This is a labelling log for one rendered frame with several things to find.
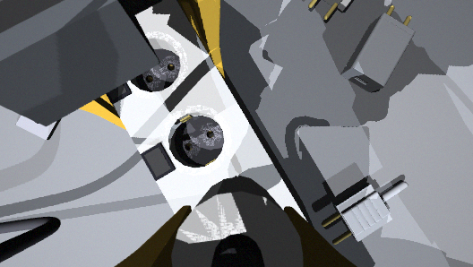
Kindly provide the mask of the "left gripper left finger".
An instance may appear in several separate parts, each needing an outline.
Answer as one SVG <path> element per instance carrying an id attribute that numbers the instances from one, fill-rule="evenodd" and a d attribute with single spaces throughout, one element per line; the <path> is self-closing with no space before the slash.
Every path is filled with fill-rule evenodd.
<path id="1" fill-rule="evenodd" d="M 190 205 L 183 206 L 142 246 L 115 267 L 172 267 L 171 254 L 177 231 L 191 211 Z"/>

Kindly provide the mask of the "white plug with two brass prongs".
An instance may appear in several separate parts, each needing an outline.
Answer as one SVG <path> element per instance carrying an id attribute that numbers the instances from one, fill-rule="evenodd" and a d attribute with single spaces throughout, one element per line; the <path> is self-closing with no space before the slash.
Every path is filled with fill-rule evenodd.
<path id="1" fill-rule="evenodd" d="M 327 4 L 329 4 L 331 6 L 331 9 L 325 14 L 325 16 L 323 17 L 324 20 L 328 20 L 328 18 L 331 16 L 331 14 L 333 13 L 333 11 L 338 7 L 341 11 L 343 11 L 347 5 L 349 4 L 349 2 L 351 0 L 323 0 L 325 1 Z M 314 6 L 314 4 L 317 2 L 317 0 L 312 0 L 311 3 L 308 5 L 309 8 L 312 8 Z"/>

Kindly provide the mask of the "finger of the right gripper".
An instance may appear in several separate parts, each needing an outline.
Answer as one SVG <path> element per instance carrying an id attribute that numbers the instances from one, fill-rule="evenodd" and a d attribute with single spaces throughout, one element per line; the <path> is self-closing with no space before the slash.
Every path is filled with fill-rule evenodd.
<path id="1" fill-rule="evenodd" d="M 114 109 L 113 105 L 108 99 L 107 94 L 93 100 L 92 102 L 81 107 L 80 109 L 91 112 L 95 115 L 101 116 L 107 119 L 107 121 L 115 125 L 118 125 L 126 130 L 119 115 L 117 114 L 116 110 Z"/>
<path id="2" fill-rule="evenodd" d="M 178 2 L 225 81 L 219 47 L 220 0 L 178 0 Z"/>

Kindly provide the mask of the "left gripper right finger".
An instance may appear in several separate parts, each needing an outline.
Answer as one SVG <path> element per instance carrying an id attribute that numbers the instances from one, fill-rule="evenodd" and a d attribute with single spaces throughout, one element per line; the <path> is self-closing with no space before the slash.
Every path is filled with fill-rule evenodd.
<path id="1" fill-rule="evenodd" d="M 301 239 L 304 267 L 357 267 L 326 241 L 293 207 L 285 206 Z"/>

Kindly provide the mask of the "grey plug with two brass pins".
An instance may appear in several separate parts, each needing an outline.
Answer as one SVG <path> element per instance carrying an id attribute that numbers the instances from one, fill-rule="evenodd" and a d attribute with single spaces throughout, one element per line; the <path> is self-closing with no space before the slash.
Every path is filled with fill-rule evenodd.
<path id="1" fill-rule="evenodd" d="M 408 27 L 411 16 L 401 23 L 391 17 L 394 8 L 369 25 L 341 73 L 368 92 L 384 88 L 415 34 Z"/>

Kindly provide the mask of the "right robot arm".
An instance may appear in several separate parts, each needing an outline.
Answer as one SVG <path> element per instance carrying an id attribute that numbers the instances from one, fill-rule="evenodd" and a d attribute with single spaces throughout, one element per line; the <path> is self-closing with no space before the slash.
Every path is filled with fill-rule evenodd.
<path id="1" fill-rule="evenodd" d="M 44 125 L 161 64 L 135 15 L 163 0 L 64 0 L 0 33 L 0 106 Z"/>

